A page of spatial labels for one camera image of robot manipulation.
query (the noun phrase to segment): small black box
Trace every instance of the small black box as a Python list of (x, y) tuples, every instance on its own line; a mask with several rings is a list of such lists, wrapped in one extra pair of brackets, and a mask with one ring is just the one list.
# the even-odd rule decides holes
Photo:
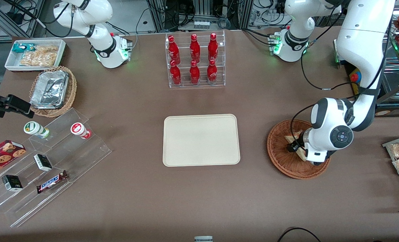
[(4, 183), (7, 191), (17, 192), (17, 191), (20, 191), (23, 189), (23, 186), (22, 186), (18, 176), (5, 175), (2, 177), (2, 182)]
[(36, 154), (36, 155), (34, 155), (34, 159), (38, 165), (38, 169), (43, 170), (43, 171), (50, 171), (52, 169), (50, 161), (48, 160), (48, 158), (45, 155)]

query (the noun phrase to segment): white cylinder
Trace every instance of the white cylinder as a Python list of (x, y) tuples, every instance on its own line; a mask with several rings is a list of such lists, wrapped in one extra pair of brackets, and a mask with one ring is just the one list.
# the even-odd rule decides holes
[(23, 127), (23, 131), (27, 134), (38, 136), (41, 139), (47, 138), (47, 136), (50, 134), (50, 130), (48, 130), (48, 128), (44, 128), (35, 121), (27, 122)]
[(71, 133), (80, 136), (82, 139), (88, 139), (91, 134), (90, 130), (86, 129), (86, 127), (82, 123), (73, 124), (71, 126)]

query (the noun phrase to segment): bottle cap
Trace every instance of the bottle cap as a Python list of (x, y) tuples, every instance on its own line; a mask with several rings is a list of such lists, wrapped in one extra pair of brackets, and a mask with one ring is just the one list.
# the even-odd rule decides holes
[(84, 133), (84, 125), (82, 123), (75, 123), (71, 126), (71, 133), (75, 135), (81, 135)]

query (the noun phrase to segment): beige tray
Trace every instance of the beige tray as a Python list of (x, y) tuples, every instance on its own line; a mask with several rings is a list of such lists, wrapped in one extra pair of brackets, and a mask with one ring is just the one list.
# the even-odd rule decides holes
[(164, 121), (168, 167), (237, 164), (237, 118), (232, 114), (170, 116)]

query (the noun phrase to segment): snickers bar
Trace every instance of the snickers bar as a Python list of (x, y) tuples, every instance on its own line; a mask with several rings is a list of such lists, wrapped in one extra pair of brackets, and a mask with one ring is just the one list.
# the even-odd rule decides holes
[(44, 184), (41, 186), (37, 187), (38, 194), (42, 193), (44, 190), (52, 187), (54, 184), (62, 181), (63, 179), (67, 178), (68, 174), (66, 173), (66, 170), (63, 172), (59, 173), (57, 176), (51, 178), (50, 180), (46, 181)]

